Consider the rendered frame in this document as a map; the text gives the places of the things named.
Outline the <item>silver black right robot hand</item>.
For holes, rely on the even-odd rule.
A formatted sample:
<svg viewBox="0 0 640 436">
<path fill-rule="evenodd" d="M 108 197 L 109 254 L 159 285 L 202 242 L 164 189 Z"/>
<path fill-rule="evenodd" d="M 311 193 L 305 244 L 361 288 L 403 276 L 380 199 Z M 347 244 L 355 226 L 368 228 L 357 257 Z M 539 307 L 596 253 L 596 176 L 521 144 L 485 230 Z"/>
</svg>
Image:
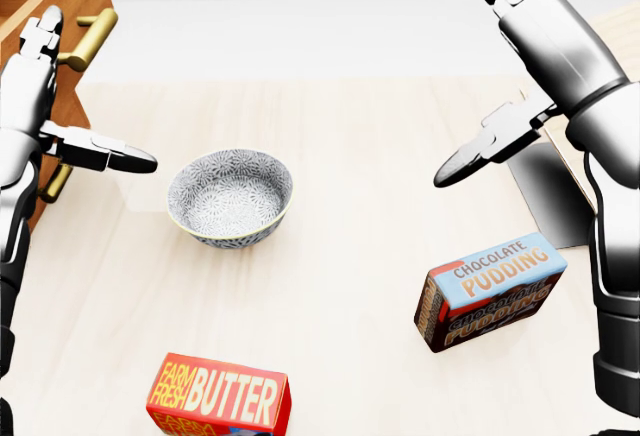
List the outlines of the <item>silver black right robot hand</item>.
<svg viewBox="0 0 640 436">
<path fill-rule="evenodd" d="M 537 86 L 523 102 L 487 116 L 476 138 L 438 170 L 435 186 L 508 160 L 539 137 L 547 120 L 563 114 L 577 149 L 592 154 L 616 183 L 640 187 L 640 88 L 593 28 L 567 0 L 484 1 Z"/>
</svg>

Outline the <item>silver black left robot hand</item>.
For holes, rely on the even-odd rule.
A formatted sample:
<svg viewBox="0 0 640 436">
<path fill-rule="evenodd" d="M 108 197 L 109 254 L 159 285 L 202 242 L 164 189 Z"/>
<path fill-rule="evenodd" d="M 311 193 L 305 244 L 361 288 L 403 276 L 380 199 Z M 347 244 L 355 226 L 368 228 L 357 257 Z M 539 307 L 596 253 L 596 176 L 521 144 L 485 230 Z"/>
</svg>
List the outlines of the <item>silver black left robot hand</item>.
<svg viewBox="0 0 640 436">
<path fill-rule="evenodd" d="M 57 56 L 63 13 L 50 6 L 41 18 L 28 19 L 20 49 L 0 74 L 0 183 L 11 184 L 43 153 L 61 162 L 103 171 L 152 173 L 158 162 L 123 141 L 91 130 L 59 126 L 50 120 L 56 96 Z"/>
</svg>

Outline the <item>grey patterned bowl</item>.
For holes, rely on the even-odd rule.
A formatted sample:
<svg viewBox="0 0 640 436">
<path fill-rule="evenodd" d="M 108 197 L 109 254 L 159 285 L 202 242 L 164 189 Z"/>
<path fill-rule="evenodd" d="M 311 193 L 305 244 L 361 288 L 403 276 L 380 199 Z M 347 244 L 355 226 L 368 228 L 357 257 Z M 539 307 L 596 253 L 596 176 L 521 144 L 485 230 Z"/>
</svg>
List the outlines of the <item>grey patterned bowl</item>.
<svg viewBox="0 0 640 436">
<path fill-rule="evenodd" d="M 292 175 L 280 160 L 257 150 L 226 149 L 197 158 L 174 176 L 167 209 L 196 240 L 240 249 L 278 228 L 292 194 Z"/>
</svg>

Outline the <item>chocolate pudding box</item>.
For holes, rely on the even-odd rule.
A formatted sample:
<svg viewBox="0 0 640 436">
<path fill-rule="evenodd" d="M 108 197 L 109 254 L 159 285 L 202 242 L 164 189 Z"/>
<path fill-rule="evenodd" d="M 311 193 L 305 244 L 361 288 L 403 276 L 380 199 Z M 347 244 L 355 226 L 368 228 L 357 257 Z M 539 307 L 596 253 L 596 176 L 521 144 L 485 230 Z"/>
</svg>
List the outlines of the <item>chocolate pudding box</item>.
<svg viewBox="0 0 640 436">
<path fill-rule="evenodd" d="M 414 316 L 438 353 L 534 315 L 567 261 L 534 232 L 431 269 Z"/>
</svg>

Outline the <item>red butter box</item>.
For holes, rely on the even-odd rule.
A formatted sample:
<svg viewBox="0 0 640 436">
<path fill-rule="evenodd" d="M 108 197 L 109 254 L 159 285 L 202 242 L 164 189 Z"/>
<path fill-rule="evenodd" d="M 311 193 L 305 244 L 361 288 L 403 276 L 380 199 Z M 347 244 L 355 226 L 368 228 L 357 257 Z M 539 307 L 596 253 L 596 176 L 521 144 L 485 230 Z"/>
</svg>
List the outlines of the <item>red butter box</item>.
<svg viewBox="0 0 640 436">
<path fill-rule="evenodd" d="M 285 436 L 291 411 L 288 376 L 169 353 L 146 409 L 169 436 Z"/>
</svg>

